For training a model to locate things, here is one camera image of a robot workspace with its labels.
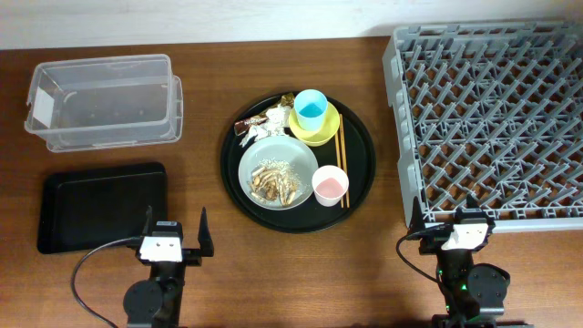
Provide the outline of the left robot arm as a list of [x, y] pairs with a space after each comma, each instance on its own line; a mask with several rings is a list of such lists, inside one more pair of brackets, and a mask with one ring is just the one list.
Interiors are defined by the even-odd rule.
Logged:
[[149, 277], [131, 285], [123, 300], [128, 327], [178, 327], [186, 269], [199, 267], [214, 255], [207, 212], [200, 214], [196, 249], [182, 246], [183, 229], [177, 221], [154, 220], [147, 210], [144, 229], [130, 244], [138, 261], [149, 267]]

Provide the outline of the pink cup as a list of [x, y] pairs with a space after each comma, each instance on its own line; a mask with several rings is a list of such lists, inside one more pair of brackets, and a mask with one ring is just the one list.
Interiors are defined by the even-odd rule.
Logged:
[[326, 165], [313, 173], [312, 188], [315, 199], [322, 206], [332, 207], [347, 193], [349, 179], [343, 169], [334, 165]]

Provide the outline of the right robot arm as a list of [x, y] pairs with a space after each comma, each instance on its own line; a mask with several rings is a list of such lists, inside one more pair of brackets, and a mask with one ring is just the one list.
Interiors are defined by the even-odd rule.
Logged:
[[[445, 299], [445, 314], [432, 316], [432, 327], [527, 327], [524, 322], [501, 322], [510, 274], [490, 263], [476, 263], [496, 226], [473, 197], [446, 223], [427, 226], [420, 200], [415, 197], [408, 232], [395, 245], [399, 258], [415, 272], [434, 282]], [[408, 261], [401, 252], [404, 241], [419, 241], [421, 255], [436, 257], [435, 273], [429, 274]]]

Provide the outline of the gold snack wrapper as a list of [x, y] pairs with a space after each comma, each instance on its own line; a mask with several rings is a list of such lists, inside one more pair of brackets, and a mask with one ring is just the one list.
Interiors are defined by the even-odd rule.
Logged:
[[233, 129], [236, 136], [240, 136], [249, 131], [251, 126], [260, 125], [268, 120], [267, 111], [277, 107], [292, 107], [295, 96], [293, 93], [284, 94], [274, 105], [264, 109], [260, 114], [239, 120], [234, 123]]

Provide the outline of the light blue cup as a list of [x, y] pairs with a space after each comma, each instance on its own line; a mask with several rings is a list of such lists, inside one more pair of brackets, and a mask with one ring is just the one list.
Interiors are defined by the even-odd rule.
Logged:
[[306, 89], [294, 99], [294, 111], [301, 129], [318, 131], [323, 124], [328, 107], [326, 96], [318, 90]]

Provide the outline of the white tissue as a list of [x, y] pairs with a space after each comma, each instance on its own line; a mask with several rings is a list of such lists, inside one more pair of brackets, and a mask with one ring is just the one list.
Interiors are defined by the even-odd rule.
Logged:
[[265, 112], [266, 121], [250, 126], [248, 132], [240, 142], [245, 147], [250, 141], [258, 141], [273, 136], [285, 136], [285, 129], [289, 126], [289, 115], [292, 108], [278, 105]]

